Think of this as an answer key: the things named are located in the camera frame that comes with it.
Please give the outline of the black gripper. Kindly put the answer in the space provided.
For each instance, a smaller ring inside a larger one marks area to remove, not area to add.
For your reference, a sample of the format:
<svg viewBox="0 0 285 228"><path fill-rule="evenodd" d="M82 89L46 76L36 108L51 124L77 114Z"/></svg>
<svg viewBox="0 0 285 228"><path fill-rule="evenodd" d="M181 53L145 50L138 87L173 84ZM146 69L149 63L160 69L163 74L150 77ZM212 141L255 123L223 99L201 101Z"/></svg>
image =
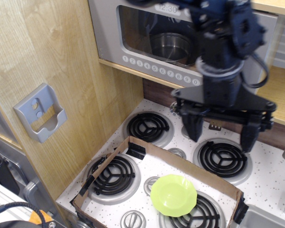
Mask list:
<svg viewBox="0 0 285 228"><path fill-rule="evenodd" d="M198 71L202 74L202 85L171 93L188 136L194 142L199 140L204 118L241 124L242 152L251 152L260 130L273 127L276 104L247 90L241 66L230 69L199 66Z"/></svg>

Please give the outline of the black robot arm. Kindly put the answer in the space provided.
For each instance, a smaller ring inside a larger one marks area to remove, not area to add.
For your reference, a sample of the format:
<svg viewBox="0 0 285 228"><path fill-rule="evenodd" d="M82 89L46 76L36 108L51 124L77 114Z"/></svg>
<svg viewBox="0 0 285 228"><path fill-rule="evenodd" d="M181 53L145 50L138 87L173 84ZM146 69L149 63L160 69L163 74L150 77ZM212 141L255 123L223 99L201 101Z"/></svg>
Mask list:
<svg viewBox="0 0 285 228"><path fill-rule="evenodd" d="M174 60L176 48L160 46L161 38L179 35L189 42L184 55L196 56L202 74L200 86L175 89L174 110L182 117L189 137L197 141L204 118L242 125L240 145L250 152L260 132L271 129L275 103L252 93L263 87L268 76L255 84L243 74L247 58L253 58L268 73L256 49L264 44L266 29L258 23L248 0L176 0L179 9L188 9L191 23L174 26L154 13L138 14L138 30L146 36L142 52L161 61Z"/></svg>

